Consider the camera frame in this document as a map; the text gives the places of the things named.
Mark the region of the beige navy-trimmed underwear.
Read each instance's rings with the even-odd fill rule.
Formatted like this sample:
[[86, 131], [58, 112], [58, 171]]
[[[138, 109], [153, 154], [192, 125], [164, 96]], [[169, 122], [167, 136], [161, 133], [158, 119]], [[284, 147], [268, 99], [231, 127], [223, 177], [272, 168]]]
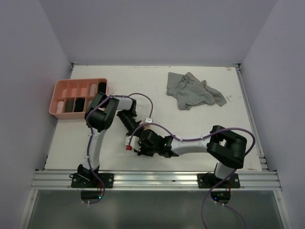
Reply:
[[153, 121], [142, 121], [140, 122], [140, 126], [142, 127], [142, 129], [146, 130], [146, 129], [150, 129], [150, 124], [152, 124]]

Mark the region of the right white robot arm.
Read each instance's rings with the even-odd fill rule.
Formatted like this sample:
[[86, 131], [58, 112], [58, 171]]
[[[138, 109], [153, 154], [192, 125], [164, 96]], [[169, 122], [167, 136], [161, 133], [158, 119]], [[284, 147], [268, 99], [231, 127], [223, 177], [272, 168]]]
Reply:
[[138, 154], [145, 156], [158, 154], [171, 158], [190, 153], [209, 153], [218, 160], [212, 181], [215, 186], [224, 187], [229, 182], [229, 175], [244, 166], [247, 139], [215, 125], [207, 137], [194, 139], [182, 139], [173, 135], [162, 137], [151, 129], [141, 130], [138, 145]]

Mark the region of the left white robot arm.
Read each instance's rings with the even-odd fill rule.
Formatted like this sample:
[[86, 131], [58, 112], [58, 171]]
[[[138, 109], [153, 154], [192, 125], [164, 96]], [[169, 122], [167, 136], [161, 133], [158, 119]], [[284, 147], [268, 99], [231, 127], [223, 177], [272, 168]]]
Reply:
[[135, 99], [125, 95], [106, 95], [98, 92], [85, 113], [86, 125], [89, 128], [89, 141], [86, 158], [78, 166], [77, 174], [88, 187], [98, 184], [100, 167], [100, 152], [107, 130], [113, 123], [117, 111], [124, 111], [130, 120], [136, 117]]

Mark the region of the grey striped underwear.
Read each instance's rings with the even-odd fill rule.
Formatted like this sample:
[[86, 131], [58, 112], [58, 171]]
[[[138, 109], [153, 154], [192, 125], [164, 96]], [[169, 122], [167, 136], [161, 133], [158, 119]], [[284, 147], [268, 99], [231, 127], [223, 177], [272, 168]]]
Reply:
[[226, 99], [218, 90], [207, 85], [205, 80], [198, 80], [192, 73], [168, 73], [166, 94], [177, 100], [179, 110], [189, 111], [200, 105], [220, 107], [226, 104]]

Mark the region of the black rolled cloth back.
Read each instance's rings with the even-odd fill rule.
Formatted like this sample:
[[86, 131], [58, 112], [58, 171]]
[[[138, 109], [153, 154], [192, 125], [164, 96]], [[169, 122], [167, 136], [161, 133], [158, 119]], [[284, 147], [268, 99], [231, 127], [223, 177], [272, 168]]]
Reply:
[[106, 94], [106, 91], [107, 91], [107, 83], [106, 82], [100, 82], [98, 84], [98, 92]]

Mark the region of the black rolled cloth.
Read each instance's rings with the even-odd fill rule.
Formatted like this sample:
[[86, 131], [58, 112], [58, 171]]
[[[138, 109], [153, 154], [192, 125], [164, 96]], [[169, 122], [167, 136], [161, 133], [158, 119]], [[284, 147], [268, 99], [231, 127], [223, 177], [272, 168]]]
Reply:
[[75, 100], [74, 112], [76, 112], [76, 113], [83, 112], [84, 104], [85, 104], [85, 99], [84, 98], [77, 98]]
[[106, 91], [107, 91], [107, 83], [106, 82], [100, 82], [98, 84], [98, 92], [106, 94]]

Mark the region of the beige rolled cloth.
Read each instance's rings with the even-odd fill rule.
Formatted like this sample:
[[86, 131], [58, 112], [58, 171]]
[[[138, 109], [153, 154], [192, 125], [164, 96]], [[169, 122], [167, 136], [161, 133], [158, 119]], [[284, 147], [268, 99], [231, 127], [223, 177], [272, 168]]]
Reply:
[[97, 93], [97, 84], [93, 83], [90, 85], [89, 96], [95, 96]]

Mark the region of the black rolled cloth front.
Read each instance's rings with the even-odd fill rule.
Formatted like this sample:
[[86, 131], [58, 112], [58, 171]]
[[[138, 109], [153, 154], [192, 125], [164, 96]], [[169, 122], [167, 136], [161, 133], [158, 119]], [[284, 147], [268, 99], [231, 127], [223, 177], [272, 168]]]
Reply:
[[77, 98], [75, 100], [74, 112], [76, 112], [76, 113], [83, 112], [84, 104], [85, 104], [85, 99], [84, 98]]

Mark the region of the olive rolled cloth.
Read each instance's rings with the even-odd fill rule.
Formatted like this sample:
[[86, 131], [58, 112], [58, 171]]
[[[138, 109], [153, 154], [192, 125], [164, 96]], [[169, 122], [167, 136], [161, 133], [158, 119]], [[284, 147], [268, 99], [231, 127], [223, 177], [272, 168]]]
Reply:
[[72, 113], [74, 107], [74, 99], [68, 99], [65, 104], [65, 112]]

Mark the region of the pink divided storage tray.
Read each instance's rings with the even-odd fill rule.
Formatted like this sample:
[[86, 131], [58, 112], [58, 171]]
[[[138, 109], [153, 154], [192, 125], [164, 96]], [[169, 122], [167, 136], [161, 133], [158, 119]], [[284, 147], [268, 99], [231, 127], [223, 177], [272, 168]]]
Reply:
[[[108, 81], [105, 78], [92, 78], [92, 79], [69, 79], [69, 80], [59, 80], [55, 84], [53, 95], [51, 99], [51, 104], [49, 107], [49, 113], [56, 117], [57, 119], [83, 119], [87, 111], [87, 102], [89, 100], [93, 101], [95, 96], [89, 96], [90, 85], [96, 83], [97, 86], [100, 82], [107, 83], [108, 92]], [[85, 104], [83, 112], [74, 112], [75, 100], [77, 98], [84, 98]], [[68, 99], [74, 99], [74, 107], [72, 113], [65, 112], [65, 104]], [[58, 101], [64, 101], [63, 111], [60, 114], [56, 113]]]

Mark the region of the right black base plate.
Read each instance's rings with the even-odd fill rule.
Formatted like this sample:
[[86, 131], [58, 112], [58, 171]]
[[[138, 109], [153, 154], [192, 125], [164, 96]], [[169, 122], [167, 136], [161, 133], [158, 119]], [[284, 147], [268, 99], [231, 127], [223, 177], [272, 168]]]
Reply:
[[[197, 174], [197, 183], [198, 183], [198, 188], [208, 188], [211, 189], [214, 187], [216, 184], [221, 182], [221, 178], [217, 178], [214, 173], [207, 172], [207, 173], [199, 173]], [[216, 188], [240, 188], [240, 181], [239, 181], [239, 176], [237, 173], [234, 173], [233, 175], [230, 176], [229, 179], [225, 180], [223, 183], [218, 185]]]

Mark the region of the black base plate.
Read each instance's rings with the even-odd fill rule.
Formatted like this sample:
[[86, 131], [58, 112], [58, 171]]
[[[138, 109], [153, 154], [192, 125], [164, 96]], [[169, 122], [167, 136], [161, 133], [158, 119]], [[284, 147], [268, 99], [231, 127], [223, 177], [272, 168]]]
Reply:
[[72, 179], [72, 188], [102, 188], [100, 180], [104, 183], [104, 188], [112, 188], [114, 181], [114, 174], [112, 173], [100, 173], [97, 174], [99, 179], [95, 175], [89, 175], [88, 178], [82, 177], [77, 173], [70, 174], [69, 178]]
[[[221, 182], [221, 178], [217, 178], [214, 173], [207, 172], [207, 173], [199, 173], [197, 174], [197, 183], [198, 183], [198, 188], [208, 188], [211, 189], [214, 187], [216, 184]], [[223, 183], [218, 185], [216, 188], [240, 188], [240, 181], [239, 181], [239, 176], [237, 173], [234, 173], [233, 175], [230, 176], [229, 179], [225, 180]]]

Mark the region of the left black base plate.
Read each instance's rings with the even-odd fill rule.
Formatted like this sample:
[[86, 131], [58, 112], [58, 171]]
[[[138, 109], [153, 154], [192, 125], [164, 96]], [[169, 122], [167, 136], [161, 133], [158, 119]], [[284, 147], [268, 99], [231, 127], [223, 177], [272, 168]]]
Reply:
[[104, 188], [112, 188], [114, 181], [114, 174], [112, 173], [100, 173], [97, 174], [99, 179], [95, 175], [89, 175], [88, 178], [82, 177], [77, 173], [70, 174], [69, 178], [72, 179], [72, 188], [102, 188], [100, 180], [104, 183]]

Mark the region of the aluminium mounting rail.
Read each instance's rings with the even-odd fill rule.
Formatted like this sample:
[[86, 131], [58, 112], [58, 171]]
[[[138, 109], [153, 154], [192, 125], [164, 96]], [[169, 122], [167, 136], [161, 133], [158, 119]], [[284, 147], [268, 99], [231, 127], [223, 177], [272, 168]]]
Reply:
[[[72, 170], [36, 171], [31, 188], [36, 190], [72, 190]], [[198, 172], [168, 171], [109, 171], [115, 190], [195, 191]], [[241, 187], [238, 191], [279, 191], [281, 184], [276, 172], [237, 172]]]

